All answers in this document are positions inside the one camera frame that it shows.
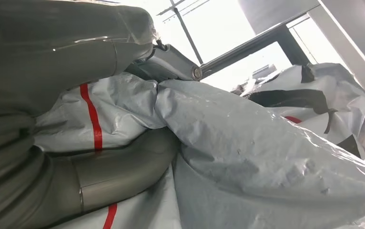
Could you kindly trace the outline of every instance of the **crumpled plastic wrap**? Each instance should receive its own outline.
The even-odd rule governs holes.
[[[237,89],[232,93],[365,160],[365,90],[340,64],[297,65]]]
[[[90,114],[94,111],[85,99],[97,114],[101,148],[124,146],[147,128],[162,128],[165,125],[154,111],[156,86],[154,81],[122,73],[65,91],[50,111],[37,118],[35,145],[55,153],[95,148],[97,133]]]
[[[143,121],[132,125],[157,128],[149,124],[162,123],[178,136],[182,147],[173,172],[169,170],[153,188],[119,203],[107,228],[365,229],[365,161],[269,108],[204,83],[167,80],[153,92],[154,86],[138,89],[147,82],[131,75],[110,78],[135,79],[134,91],[151,95],[147,96],[154,102],[151,105],[140,103],[144,96],[122,97],[123,109],[134,117],[135,112],[145,117],[146,125]],[[122,83],[128,87],[127,80]],[[90,85],[94,105],[99,101],[94,96],[106,98],[105,91],[112,87],[97,87],[98,91]],[[102,126],[104,116],[98,116]],[[63,125],[56,132],[66,129]],[[85,141],[92,147],[93,129],[75,125],[73,131],[77,129],[90,132],[90,140]],[[43,135],[39,133],[40,143]],[[175,188],[177,202],[169,208],[165,205],[175,203],[174,194],[166,194],[169,189],[165,187],[156,189],[164,179]],[[159,190],[164,191],[161,201]],[[143,199],[139,200],[142,205],[125,204],[128,210],[122,213],[121,204],[136,198]],[[108,225],[107,209],[57,228],[101,229]]]

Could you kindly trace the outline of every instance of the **gray plastic sheet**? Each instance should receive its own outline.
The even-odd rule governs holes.
[[[185,144],[183,228],[347,228],[365,216],[365,161],[272,111],[179,81],[159,85],[156,110]]]
[[[109,85],[98,86],[103,80]],[[88,87],[102,129],[117,129],[101,114],[117,107],[108,114],[125,112],[133,120],[129,125],[140,131],[166,125],[182,142],[172,169],[152,188],[118,203],[109,228],[365,229],[365,161],[271,109],[204,83],[167,80],[157,85],[127,73],[103,80]],[[117,96],[106,92],[113,88]],[[80,103],[75,114],[88,110],[80,98],[66,103]],[[50,115],[66,113],[57,111]],[[52,119],[41,117],[37,142],[51,141],[51,146],[60,140],[53,138],[56,134],[66,139],[66,133],[86,132],[79,138],[89,142],[83,147],[92,148],[91,125],[69,128],[67,119],[73,118],[51,125],[57,128],[53,131],[47,121]],[[109,135],[115,143],[108,146],[127,144],[135,134]],[[108,209],[57,228],[101,229]]]

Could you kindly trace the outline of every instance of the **metal rod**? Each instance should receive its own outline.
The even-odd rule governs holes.
[[[186,12],[183,16],[189,14],[190,12],[194,11],[195,9],[197,9],[198,7],[202,6],[203,4],[209,2],[210,0],[206,0],[205,2],[199,4],[198,6],[194,7],[193,9],[191,9],[190,11]]]
[[[188,41],[190,42],[191,47],[192,47],[192,48],[193,48],[193,50],[194,50],[194,53],[195,53],[195,55],[196,55],[196,58],[198,58],[198,61],[199,61],[199,63],[200,63],[200,64],[203,64],[202,58],[201,58],[201,56],[199,55],[198,49],[196,48],[196,46],[195,46],[195,44],[194,44],[194,41],[193,41],[193,39],[192,39],[192,37],[191,37],[190,33],[188,32],[187,27],[185,26],[185,23],[184,23],[184,21],[183,21],[183,18],[181,17],[180,12],[178,12],[178,9],[177,9],[177,8],[174,8],[174,12],[175,12],[175,15],[177,15],[177,18],[178,18],[178,20],[179,20],[179,21],[180,21],[180,23],[181,23],[182,29],[184,30],[185,35],[187,36]]]
[[[185,1],[185,0],[179,0],[176,3],[172,3],[172,5],[169,8],[161,11],[159,14],[157,14],[157,16],[160,16],[160,15],[163,15],[163,14],[167,13],[167,11],[172,10],[173,8],[175,8],[176,6],[178,6],[180,3],[182,3],[183,1]]]

